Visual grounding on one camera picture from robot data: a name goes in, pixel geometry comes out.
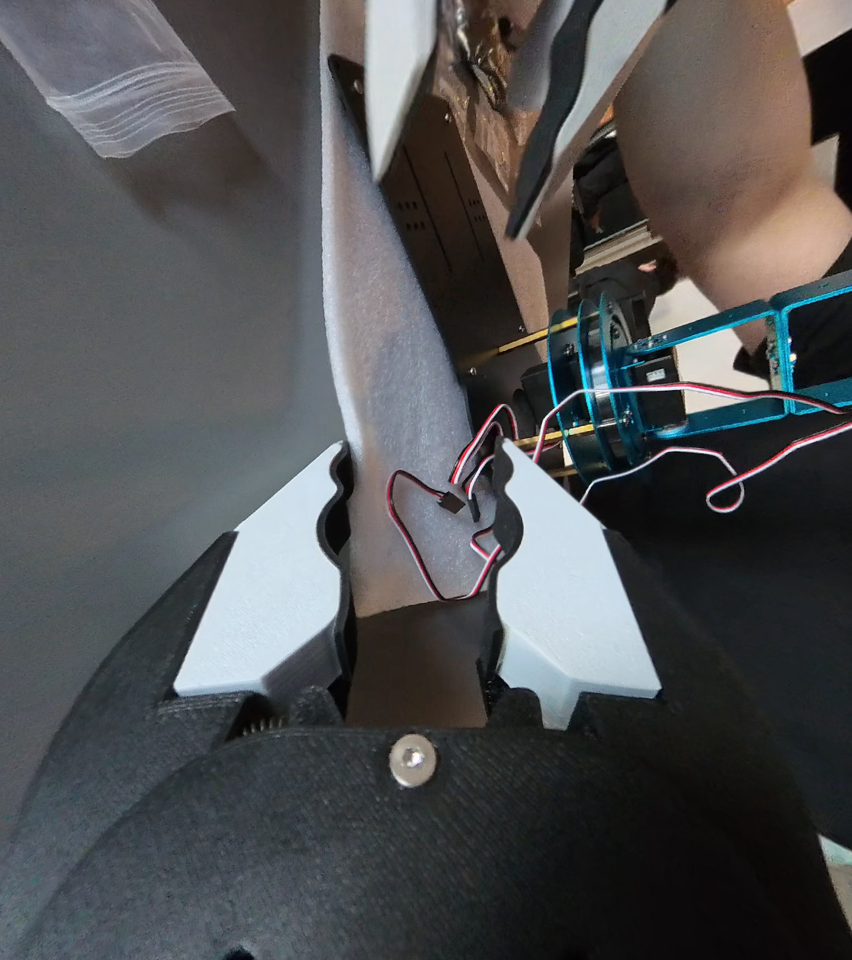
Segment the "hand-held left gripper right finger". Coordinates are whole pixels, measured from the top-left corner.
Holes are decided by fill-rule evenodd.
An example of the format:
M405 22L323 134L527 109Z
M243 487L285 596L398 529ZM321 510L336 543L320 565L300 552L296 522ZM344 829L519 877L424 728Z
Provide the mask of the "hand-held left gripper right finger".
M480 681L541 702L654 699L661 681L602 524L515 442L493 462L493 535Z

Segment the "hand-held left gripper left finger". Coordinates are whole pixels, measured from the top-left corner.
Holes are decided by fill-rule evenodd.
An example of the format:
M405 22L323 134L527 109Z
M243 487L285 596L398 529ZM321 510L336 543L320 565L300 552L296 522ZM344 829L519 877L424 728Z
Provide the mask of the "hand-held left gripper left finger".
M290 706L352 680L348 445L328 446L235 528L173 682L179 697L234 692Z

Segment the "person's right forearm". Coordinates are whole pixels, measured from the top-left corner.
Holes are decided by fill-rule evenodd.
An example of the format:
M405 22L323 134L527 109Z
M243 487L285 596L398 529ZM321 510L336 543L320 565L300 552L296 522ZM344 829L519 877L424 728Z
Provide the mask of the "person's right forearm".
M846 249L852 213L815 170L784 2L676 2L614 116L650 228L720 310L814 282Z

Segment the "blue toy robot arm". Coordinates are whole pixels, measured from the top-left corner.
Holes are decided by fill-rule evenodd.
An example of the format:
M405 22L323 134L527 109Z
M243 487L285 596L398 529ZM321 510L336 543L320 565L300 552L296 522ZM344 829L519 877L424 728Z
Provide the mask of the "blue toy robot arm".
M555 426L585 484L641 469L667 443L804 415L852 421L852 376L795 384L796 316L848 307L852 270L632 340L618 303L603 295L548 329L547 401L533 459ZM676 350L757 321L766 334L768 387L737 390L684 378Z

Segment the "dark grey desk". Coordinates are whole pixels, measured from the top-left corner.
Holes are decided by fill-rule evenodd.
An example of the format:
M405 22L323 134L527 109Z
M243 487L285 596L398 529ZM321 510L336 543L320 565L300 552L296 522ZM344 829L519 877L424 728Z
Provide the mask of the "dark grey desk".
M343 435L319 2L158 2L235 107L97 157L0 44L0 856L73 699Z

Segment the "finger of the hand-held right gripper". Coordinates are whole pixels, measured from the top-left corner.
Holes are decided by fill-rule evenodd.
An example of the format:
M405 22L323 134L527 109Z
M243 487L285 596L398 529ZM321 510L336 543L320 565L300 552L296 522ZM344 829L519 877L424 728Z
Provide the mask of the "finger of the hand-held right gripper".
M437 1L368 1L364 14L363 98L372 176L393 160L435 52Z
M537 112L515 179L507 236L527 237L662 19L668 1L541 2L515 54L510 102Z

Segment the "black metal base plate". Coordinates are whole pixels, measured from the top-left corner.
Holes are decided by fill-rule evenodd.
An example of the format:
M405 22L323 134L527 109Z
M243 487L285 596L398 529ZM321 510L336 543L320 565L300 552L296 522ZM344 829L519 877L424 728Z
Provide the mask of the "black metal base plate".
M526 327L447 101L419 97L380 189L456 365L539 364L532 342L494 354Z

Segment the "dark parts bag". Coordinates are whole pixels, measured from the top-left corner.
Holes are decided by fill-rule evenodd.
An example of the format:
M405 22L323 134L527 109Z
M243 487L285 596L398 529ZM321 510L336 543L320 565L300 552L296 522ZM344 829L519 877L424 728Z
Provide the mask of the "dark parts bag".
M440 11L453 65L482 93L493 112L506 115L510 72L528 32L516 4L444 1Z

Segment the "scattered small clear zip bags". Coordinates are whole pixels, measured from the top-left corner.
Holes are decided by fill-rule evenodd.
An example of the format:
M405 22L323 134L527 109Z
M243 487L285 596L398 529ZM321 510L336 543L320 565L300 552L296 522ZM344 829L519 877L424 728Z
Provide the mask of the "scattered small clear zip bags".
M0 1L0 42L104 159L234 110L150 1Z

